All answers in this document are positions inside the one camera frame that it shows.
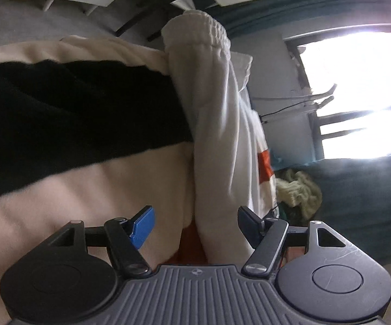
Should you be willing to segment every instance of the black chair leg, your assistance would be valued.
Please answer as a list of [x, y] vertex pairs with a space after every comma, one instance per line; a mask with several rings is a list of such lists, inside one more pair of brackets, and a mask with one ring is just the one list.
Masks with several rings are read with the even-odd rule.
[[138, 8], [143, 8], [143, 7], [146, 7], [148, 4], [150, 4], [151, 1], [152, 0], [141, 0], [135, 6], [137, 6]]
[[161, 31], [158, 30], [155, 33], [151, 34], [150, 36], [147, 37], [147, 41], [151, 42], [154, 41], [156, 38], [159, 38], [161, 36]]
[[119, 29], [116, 31], [116, 37], [121, 36], [124, 32], [126, 32], [128, 29], [132, 28], [135, 26], [138, 22], [143, 20], [144, 18], [148, 17], [155, 9], [154, 8], [148, 8], [136, 16], [132, 17], [128, 22], [126, 22], [123, 26], [121, 26]]

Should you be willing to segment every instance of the bright sunlight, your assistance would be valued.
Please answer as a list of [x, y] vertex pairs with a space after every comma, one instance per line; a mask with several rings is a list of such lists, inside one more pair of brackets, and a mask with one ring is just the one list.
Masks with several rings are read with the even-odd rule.
[[335, 99], [318, 116], [375, 113], [320, 128], [322, 134], [364, 128], [323, 140], [325, 158], [375, 158], [391, 153], [391, 33], [359, 32], [305, 45], [301, 54], [314, 94], [337, 83]]

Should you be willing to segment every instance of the gray ribbed plate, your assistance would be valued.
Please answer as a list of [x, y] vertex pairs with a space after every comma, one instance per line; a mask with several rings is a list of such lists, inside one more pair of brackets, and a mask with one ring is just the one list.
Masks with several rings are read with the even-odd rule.
[[[14, 321], [12, 325], [25, 324]], [[129, 281], [111, 306], [76, 325], [315, 325], [263, 279], [235, 266], [163, 265]]]

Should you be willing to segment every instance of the elastic cuff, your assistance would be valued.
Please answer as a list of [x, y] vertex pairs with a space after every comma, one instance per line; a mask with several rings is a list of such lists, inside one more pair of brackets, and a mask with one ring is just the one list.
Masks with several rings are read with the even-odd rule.
[[224, 27], [202, 11], [185, 11], [161, 30], [166, 50], [179, 44], [208, 44], [230, 50]]

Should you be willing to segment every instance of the gray carpet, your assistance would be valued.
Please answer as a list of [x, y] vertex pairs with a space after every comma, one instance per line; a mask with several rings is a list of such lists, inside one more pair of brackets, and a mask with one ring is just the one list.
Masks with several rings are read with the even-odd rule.
[[[18, 41], [60, 40], [68, 35], [110, 37], [139, 9], [140, 0], [115, 0], [110, 6], [98, 7], [90, 16], [83, 11], [87, 5], [55, 0], [47, 12], [42, 12], [45, 0], [15, 2], [0, 0], [0, 45]], [[165, 13], [158, 11], [124, 33], [121, 38], [136, 44], [161, 49], [161, 39], [148, 43], [146, 37], [166, 22]]]

